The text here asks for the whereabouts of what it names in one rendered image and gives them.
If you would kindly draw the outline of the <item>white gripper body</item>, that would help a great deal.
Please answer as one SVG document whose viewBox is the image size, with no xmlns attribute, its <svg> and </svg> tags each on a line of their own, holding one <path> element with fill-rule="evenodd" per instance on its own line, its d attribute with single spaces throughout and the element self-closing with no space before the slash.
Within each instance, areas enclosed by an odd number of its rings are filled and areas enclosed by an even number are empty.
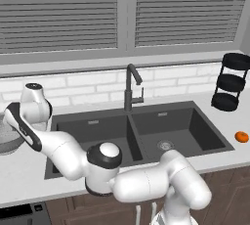
<svg viewBox="0 0 250 225">
<path fill-rule="evenodd" d="M 51 120 L 42 121 L 42 122 L 34 122 L 32 123 L 32 127 L 39 131 L 50 131 L 51 130 Z"/>
</svg>

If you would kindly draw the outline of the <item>dark grey sink faucet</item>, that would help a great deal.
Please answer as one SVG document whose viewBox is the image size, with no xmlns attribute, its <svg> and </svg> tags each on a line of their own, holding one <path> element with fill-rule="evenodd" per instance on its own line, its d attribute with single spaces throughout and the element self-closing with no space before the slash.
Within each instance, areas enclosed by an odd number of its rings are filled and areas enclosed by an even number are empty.
<svg viewBox="0 0 250 225">
<path fill-rule="evenodd" d="M 137 85 L 143 83 L 143 79 L 139 75 L 136 67 L 133 64 L 129 64 L 126 68 L 126 88 L 124 91 L 124 111 L 130 112 L 132 110 L 133 104 L 140 104 L 144 101 L 144 95 L 138 98 L 133 97 L 133 92 L 131 88 L 131 78 L 134 78 Z"/>
</svg>

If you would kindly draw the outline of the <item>dark grey double sink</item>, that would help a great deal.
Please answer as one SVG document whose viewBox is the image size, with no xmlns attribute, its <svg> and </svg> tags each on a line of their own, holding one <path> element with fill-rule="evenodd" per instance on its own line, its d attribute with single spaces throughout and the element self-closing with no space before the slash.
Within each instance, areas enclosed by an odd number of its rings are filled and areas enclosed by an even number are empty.
<svg viewBox="0 0 250 225">
<path fill-rule="evenodd" d="M 169 149 L 190 158 L 231 151 L 233 146 L 193 101 L 55 115 L 51 129 L 64 131 L 88 150 L 110 142 L 123 167 L 158 162 Z"/>
</svg>

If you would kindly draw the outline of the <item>orange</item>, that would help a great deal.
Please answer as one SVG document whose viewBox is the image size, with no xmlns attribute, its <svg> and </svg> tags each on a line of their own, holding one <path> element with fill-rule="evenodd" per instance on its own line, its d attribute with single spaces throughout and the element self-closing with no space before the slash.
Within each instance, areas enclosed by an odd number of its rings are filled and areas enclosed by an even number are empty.
<svg viewBox="0 0 250 225">
<path fill-rule="evenodd" d="M 243 131 L 237 131 L 234 134 L 234 138 L 240 143 L 247 143 L 249 141 L 249 136 Z"/>
</svg>

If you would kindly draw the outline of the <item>black dishwasher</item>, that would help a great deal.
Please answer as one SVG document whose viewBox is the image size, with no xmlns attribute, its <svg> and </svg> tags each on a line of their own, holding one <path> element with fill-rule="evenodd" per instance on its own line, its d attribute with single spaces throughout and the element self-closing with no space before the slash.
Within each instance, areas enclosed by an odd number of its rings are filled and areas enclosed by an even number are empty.
<svg viewBox="0 0 250 225">
<path fill-rule="evenodd" d="M 43 202 L 0 208 L 0 225 L 52 225 Z"/>
</svg>

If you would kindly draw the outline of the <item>brown cupboard door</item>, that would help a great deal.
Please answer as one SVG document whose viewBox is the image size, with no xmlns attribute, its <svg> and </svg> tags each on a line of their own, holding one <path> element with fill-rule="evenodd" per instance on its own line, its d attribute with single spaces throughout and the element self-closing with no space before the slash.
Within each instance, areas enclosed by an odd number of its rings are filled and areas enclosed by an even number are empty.
<svg viewBox="0 0 250 225">
<path fill-rule="evenodd" d="M 250 166 L 203 173 L 212 192 L 209 205 L 192 210 L 199 225 L 250 225 Z"/>
<path fill-rule="evenodd" d="M 90 194 L 46 201 L 52 225 L 135 225 L 136 205 L 121 203 L 114 196 L 95 197 Z"/>
<path fill-rule="evenodd" d="M 146 223 L 146 225 L 149 225 L 149 223 L 150 223 L 151 203 L 153 203 L 153 202 L 157 203 L 157 210 L 156 210 L 156 214 L 157 214 L 164 205 L 164 198 L 155 199 L 155 200 L 151 200 L 151 201 L 146 202 L 146 211 L 145 211 L 145 223 Z"/>
</svg>

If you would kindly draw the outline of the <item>grey window blind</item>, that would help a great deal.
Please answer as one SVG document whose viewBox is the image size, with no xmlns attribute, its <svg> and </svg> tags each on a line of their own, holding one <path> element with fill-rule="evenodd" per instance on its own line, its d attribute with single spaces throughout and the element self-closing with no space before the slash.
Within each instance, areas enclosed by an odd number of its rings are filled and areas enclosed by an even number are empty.
<svg viewBox="0 0 250 225">
<path fill-rule="evenodd" d="M 231 42 L 246 0 L 137 0 L 135 45 Z"/>
<path fill-rule="evenodd" d="M 0 0 L 0 54 L 117 45 L 117 0 Z"/>
</svg>

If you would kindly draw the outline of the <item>grey window frame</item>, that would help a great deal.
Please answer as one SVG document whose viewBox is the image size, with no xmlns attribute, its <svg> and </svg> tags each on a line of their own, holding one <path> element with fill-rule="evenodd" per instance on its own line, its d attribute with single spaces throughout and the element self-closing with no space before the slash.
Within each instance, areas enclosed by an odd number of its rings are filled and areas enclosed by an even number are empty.
<svg viewBox="0 0 250 225">
<path fill-rule="evenodd" d="M 115 48 L 0 54 L 0 77 L 137 67 L 217 62 L 226 52 L 250 51 L 246 39 L 250 0 L 246 0 L 231 42 L 135 45 L 137 0 L 117 0 L 118 45 Z"/>
</svg>

